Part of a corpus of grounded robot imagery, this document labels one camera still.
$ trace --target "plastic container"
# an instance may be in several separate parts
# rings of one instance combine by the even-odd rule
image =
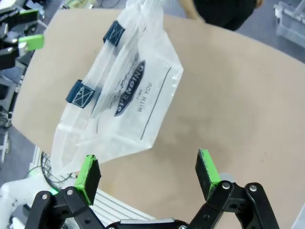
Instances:
[[[291,229],[304,229],[305,228],[305,204],[302,207],[295,223],[291,227]]]
[[[305,48],[305,14],[302,11],[303,0],[296,8],[279,2],[275,9],[277,17],[276,33]]]

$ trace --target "floor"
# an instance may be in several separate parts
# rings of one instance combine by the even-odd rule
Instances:
[[[288,0],[284,1],[291,3],[292,5],[297,5],[301,0],[291,0],[291,2]],[[104,0],[103,6],[107,8],[116,2],[117,0]],[[275,33],[276,20],[273,5],[277,2],[278,0],[266,0],[264,5],[257,9],[237,32],[272,46],[305,63],[305,49],[285,38],[278,37]],[[123,9],[125,3],[126,0],[120,0],[115,8]],[[51,21],[60,4],[61,0],[50,0],[50,3],[46,8],[44,19],[46,24]],[[165,13],[185,17],[185,13],[179,6],[177,0],[168,0],[165,6]],[[20,73],[21,71],[17,68],[2,71],[3,75],[16,82],[20,79]],[[6,156],[4,164],[0,165],[0,186],[8,181],[22,179],[28,171],[29,163],[32,160],[34,152],[34,144],[19,133],[18,130],[11,127],[9,133],[12,143],[11,153]],[[20,217],[20,209],[15,214]]]

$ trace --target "screw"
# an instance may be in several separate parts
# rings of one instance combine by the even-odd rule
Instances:
[[[69,190],[67,191],[67,194],[68,194],[68,195],[72,195],[72,194],[73,194],[73,190],[69,189]]]
[[[255,185],[251,185],[251,186],[250,186],[250,190],[253,191],[253,192],[255,192],[255,191],[257,190],[257,188],[256,188]]]
[[[209,215],[204,215],[204,216],[203,216],[203,219],[204,219],[205,221],[208,221],[208,220],[209,220],[209,218],[210,218],[210,216],[209,216]]]
[[[230,188],[230,184],[228,182],[224,182],[223,183],[223,188],[224,189],[229,189]]]

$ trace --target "person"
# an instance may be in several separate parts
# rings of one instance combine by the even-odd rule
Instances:
[[[179,0],[186,16],[231,31],[239,29],[264,0]]]

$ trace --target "green clip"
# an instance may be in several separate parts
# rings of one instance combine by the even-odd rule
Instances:
[[[39,13],[38,10],[24,10],[24,11],[20,11],[20,15],[25,15],[25,14],[30,14],[30,13]]]
[[[82,194],[88,205],[94,202],[95,194],[101,178],[99,163],[94,155],[88,155],[74,186]]]
[[[200,149],[196,162],[196,173],[203,191],[204,198],[207,200],[214,191],[221,178],[208,150]]]
[[[27,51],[42,49],[44,45],[44,36],[41,34],[19,38],[19,43],[27,43]]]
[[[82,9],[90,3],[91,0],[68,0],[65,5],[70,9]]]

